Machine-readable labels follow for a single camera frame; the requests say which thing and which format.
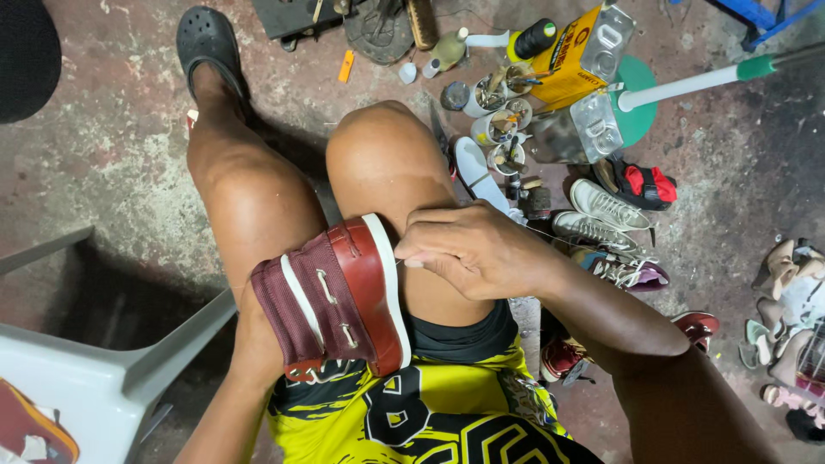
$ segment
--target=shoe brush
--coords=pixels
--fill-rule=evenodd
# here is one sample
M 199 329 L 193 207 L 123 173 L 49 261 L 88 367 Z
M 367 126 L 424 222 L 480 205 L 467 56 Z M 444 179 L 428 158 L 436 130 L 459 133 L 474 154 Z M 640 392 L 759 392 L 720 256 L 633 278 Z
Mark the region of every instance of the shoe brush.
M 415 46 L 419 50 L 429 50 L 436 46 L 439 39 L 438 27 L 430 0 L 406 0 L 406 3 Z

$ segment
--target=metal can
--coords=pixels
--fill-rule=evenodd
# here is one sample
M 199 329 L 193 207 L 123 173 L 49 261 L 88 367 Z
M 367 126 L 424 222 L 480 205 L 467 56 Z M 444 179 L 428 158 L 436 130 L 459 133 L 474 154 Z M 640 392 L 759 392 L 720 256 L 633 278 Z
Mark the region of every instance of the metal can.
M 573 104 L 615 78 L 636 21 L 616 5 L 602 4 L 571 22 L 552 47 L 533 60 L 536 72 L 552 69 L 530 90 L 551 110 Z
M 538 145 L 538 163 L 592 164 L 625 143 L 606 88 L 569 107 L 534 113 L 527 131 Z

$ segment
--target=white plastic chair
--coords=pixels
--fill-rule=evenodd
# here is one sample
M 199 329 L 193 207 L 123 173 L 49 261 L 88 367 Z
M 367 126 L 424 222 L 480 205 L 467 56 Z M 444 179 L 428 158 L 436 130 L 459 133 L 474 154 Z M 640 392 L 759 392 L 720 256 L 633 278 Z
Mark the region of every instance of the white plastic chair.
M 86 239 L 88 227 L 0 258 L 0 275 Z M 80 448 L 78 464 L 131 462 L 168 412 L 153 411 L 184 367 L 235 314 L 227 290 L 153 346 L 112 351 L 0 324 L 0 377 L 54 408 Z

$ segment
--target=blue metal frame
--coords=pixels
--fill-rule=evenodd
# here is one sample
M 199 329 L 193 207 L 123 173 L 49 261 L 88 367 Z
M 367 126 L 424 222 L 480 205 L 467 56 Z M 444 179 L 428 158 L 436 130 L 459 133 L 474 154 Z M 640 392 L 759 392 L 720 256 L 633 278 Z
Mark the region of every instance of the blue metal frame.
M 785 0 L 781 0 L 779 11 L 776 12 L 775 16 L 753 0 L 716 1 L 749 21 L 750 24 L 748 24 L 747 35 L 742 41 L 742 48 L 745 49 L 745 51 L 754 51 L 757 45 L 782 32 L 786 27 L 807 16 L 816 7 L 825 2 L 825 0 L 811 0 L 810 3 L 801 7 L 796 13 L 785 17 L 787 13 Z

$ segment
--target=green stand base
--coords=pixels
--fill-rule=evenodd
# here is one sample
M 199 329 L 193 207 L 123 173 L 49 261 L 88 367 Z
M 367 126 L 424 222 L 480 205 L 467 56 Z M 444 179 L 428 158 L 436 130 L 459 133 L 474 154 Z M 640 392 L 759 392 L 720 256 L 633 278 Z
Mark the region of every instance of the green stand base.
M 618 92 L 610 93 L 610 104 L 613 106 L 613 112 L 616 116 L 616 122 L 619 125 L 619 132 L 625 144 L 622 148 L 627 148 L 635 144 L 644 137 L 653 125 L 653 120 L 656 119 L 657 102 L 648 103 L 641 107 L 635 107 L 633 110 L 624 112 L 619 109 L 617 101 L 622 92 L 637 92 L 645 88 L 656 86 L 656 78 L 650 68 L 641 60 L 631 55 L 625 55 L 619 65 L 619 71 L 616 73 L 614 82 L 625 83 L 625 88 Z

